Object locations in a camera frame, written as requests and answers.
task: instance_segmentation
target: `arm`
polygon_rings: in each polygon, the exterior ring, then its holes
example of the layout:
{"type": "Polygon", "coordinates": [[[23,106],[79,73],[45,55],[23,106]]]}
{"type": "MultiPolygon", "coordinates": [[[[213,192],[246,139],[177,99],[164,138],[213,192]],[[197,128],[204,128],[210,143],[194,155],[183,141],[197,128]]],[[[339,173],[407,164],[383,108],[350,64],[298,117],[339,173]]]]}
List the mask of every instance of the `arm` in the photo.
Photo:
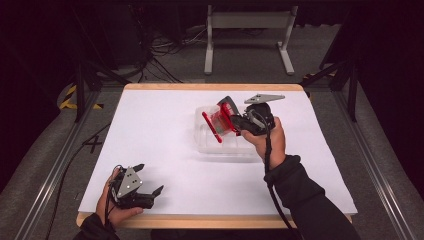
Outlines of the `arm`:
{"type": "Polygon", "coordinates": [[[74,240],[119,240],[115,234],[114,226],[118,226],[122,221],[143,212],[142,208],[131,209],[116,208],[112,201],[108,201],[109,181],[118,174],[118,169],[113,171],[112,176],[106,182],[103,193],[97,202],[96,212],[84,219],[81,224],[81,231],[74,237],[74,240]],[[108,221],[106,221],[106,205],[108,205],[108,221]]]}
{"type": "MultiPolygon", "coordinates": [[[[272,152],[270,172],[264,180],[275,186],[284,207],[290,209],[293,220],[305,239],[360,239],[344,214],[325,196],[325,190],[311,180],[300,163],[299,156],[285,154],[285,136],[279,118],[271,131],[272,152]]],[[[243,137],[255,145],[265,157],[265,136],[253,136],[243,130],[243,137]]]]}

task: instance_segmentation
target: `table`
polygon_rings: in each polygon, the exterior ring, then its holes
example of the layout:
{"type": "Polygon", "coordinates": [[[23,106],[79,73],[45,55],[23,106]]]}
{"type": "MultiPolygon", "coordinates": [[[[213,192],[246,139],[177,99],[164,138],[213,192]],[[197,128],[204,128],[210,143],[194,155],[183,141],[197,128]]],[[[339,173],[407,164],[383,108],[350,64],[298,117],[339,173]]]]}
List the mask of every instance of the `table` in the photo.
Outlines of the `table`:
{"type": "Polygon", "coordinates": [[[152,209],[120,227],[285,228],[262,180],[263,163],[257,155],[200,153],[193,137],[197,107],[214,105],[227,95],[239,105],[257,93],[285,96],[269,105],[285,127],[287,153],[302,156],[311,178],[350,219],[357,210],[301,86],[128,84],[81,202],[77,224],[94,212],[114,166],[144,163],[138,173],[144,182],[139,192],[149,193],[162,184],[165,188],[152,209]]]}

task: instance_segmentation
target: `transparent box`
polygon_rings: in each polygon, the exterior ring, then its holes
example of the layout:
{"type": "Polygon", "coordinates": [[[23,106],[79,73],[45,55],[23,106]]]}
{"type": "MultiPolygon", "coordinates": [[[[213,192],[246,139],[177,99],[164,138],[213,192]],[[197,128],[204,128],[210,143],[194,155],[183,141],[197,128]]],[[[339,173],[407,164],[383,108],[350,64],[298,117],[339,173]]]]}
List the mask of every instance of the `transparent box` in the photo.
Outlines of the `transparent box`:
{"type": "MultiPolygon", "coordinates": [[[[237,106],[239,112],[243,112],[246,106],[237,106]]],[[[215,138],[212,130],[209,128],[202,112],[214,113],[219,111],[219,106],[202,106],[196,108],[194,119],[194,139],[197,150],[201,153],[215,154],[256,154],[254,146],[247,142],[242,136],[236,136],[236,133],[230,132],[221,135],[222,143],[215,138]]]]}

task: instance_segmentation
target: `black jacket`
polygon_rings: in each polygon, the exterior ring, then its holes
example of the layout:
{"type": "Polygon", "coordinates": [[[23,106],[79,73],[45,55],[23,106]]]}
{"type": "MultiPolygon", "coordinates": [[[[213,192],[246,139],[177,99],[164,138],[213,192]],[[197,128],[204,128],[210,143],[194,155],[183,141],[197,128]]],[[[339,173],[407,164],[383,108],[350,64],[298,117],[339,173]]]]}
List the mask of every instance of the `black jacket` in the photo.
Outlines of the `black jacket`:
{"type": "MultiPolygon", "coordinates": [[[[286,160],[267,173],[264,180],[275,186],[304,239],[360,239],[345,215],[325,196],[325,190],[308,177],[299,156],[287,155],[286,160]]],[[[119,239],[114,232],[112,226],[104,227],[94,213],[84,220],[81,232],[74,240],[119,239]]]]}

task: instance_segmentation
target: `metal rail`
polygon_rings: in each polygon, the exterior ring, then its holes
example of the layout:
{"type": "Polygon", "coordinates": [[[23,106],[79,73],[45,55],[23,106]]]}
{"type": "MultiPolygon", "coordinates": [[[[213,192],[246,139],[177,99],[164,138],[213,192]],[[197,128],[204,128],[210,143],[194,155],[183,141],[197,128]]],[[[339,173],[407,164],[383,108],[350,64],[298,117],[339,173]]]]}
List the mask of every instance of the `metal rail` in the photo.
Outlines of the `metal rail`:
{"type": "MultiPolygon", "coordinates": [[[[98,95],[99,92],[90,92],[87,98],[86,106],[92,106],[95,103],[98,95]]],[[[72,127],[65,144],[63,145],[55,163],[53,164],[52,169],[50,170],[49,175],[47,176],[43,185],[41,185],[41,189],[35,198],[34,203],[32,204],[32,207],[28,212],[28,215],[25,218],[21,228],[19,229],[15,240],[25,240],[31,238],[31,235],[42,213],[44,212],[44,209],[46,208],[57,183],[60,181],[62,174],[64,174],[63,172],[66,168],[66,165],[70,161],[68,157],[70,150],[90,112],[90,107],[86,107],[86,109],[87,111],[85,111],[85,113],[81,116],[81,119],[72,127]]]]}
{"type": "Polygon", "coordinates": [[[336,99],[337,105],[339,106],[341,112],[344,115],[345,121],[348,123],[350,130],[352,131],[356,141],[359,144],[359,147],[361,148],[362,154],[364,155],[362,161],[371,177],[371,180],[374,183],[377,193],[380,196],[381,202],[383,203],[383,206],[386,209],[390,220],[392,221],[392,224],[396,230],[396,233],[399,236],[399,239],[417,239],[402,214],[402,210],[399,207],[398,201],[396,199],[395,194],[393,193],[392,188],[390,187],[387,179],[384,177],[384,175],[378,168],[378,165],[373,155],[371,154],[371,151],[368,147],[364,135],[361,132],[360,127],[357,123],[351,121],[349,113],[346,110],[347,102],[342,92],[334,92],[333,94],[336,99]]]}

